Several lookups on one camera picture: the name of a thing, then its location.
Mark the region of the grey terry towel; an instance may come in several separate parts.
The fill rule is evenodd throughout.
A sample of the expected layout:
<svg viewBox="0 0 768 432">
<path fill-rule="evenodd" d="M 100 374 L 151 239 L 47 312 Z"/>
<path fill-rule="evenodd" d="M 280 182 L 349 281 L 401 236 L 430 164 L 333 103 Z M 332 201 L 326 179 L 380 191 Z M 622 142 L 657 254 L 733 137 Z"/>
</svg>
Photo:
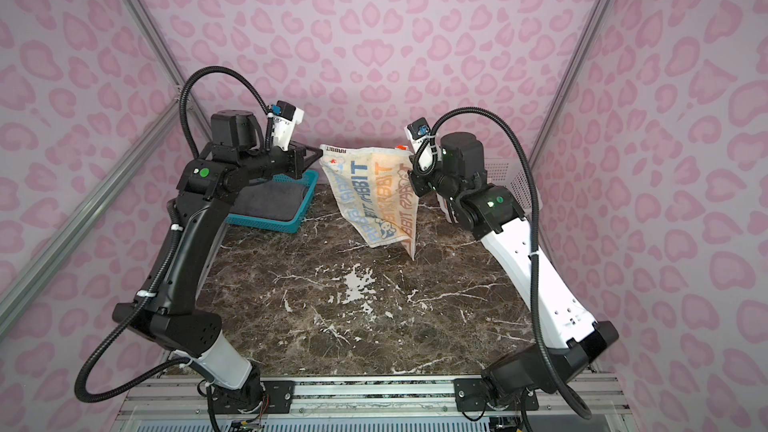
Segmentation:
<svg viewBox="0 0 768 432">
<path fill-rule="evenodd" d="M 294 219 L 308 187 L 300 182 L 268 181 L 244 188 L 230 212 L 236 215 L 289 222 Z"/>
</svg>

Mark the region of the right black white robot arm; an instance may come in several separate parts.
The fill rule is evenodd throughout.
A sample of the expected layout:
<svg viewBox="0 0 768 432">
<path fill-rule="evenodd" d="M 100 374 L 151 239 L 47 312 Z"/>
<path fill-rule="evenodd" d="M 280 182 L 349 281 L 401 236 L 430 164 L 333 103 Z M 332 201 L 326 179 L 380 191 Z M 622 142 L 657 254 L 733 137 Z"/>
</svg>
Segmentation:
<svg viewBox="0 0 768 432">
<path fill-rule="evenodd" d="M 475 135 L 450 133 L 432 152 L 428 126 L 411 125 L 406 134 L 414 149 L 410 180 L 416 194 L 437 195 L 447 220 L 491 253 L 532 314 L 533 344 L 485 367 L 467 409 L 523 407 L 538 390 L 557 392 L 616 343 L 618 331 L 597 320 L 545 253 L 531 248 L 532 215 L 509 189 L 489 182 Z"/>
</svg>

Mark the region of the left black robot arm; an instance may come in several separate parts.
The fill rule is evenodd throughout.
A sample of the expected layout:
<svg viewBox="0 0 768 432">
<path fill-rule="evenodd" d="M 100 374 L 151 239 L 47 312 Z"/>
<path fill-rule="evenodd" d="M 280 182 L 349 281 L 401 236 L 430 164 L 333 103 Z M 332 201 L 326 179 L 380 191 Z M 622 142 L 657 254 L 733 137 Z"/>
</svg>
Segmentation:
<svg viewBox="0 0 768 432">
<path fill-rule="evenodd" d="M 193 151 L 168 204 L 171 224 L 161 254 L 130 302 L 112 318 L 171 352 L 169 366 L 187 364 L 206 381 L 212 404 L 249 412 L 264 389 L 257 366 L 225 338 L 222 319 L 197 306 L 198 286 L 215 240 L 238 196 L 277 175 L 298 179 L 320 150 L 297 143 L 305 113 L 285 101 L 269 106 L 267 127 L 253 113 L 226 110 L 211 118 L 211 140 Z"/>
</svg>

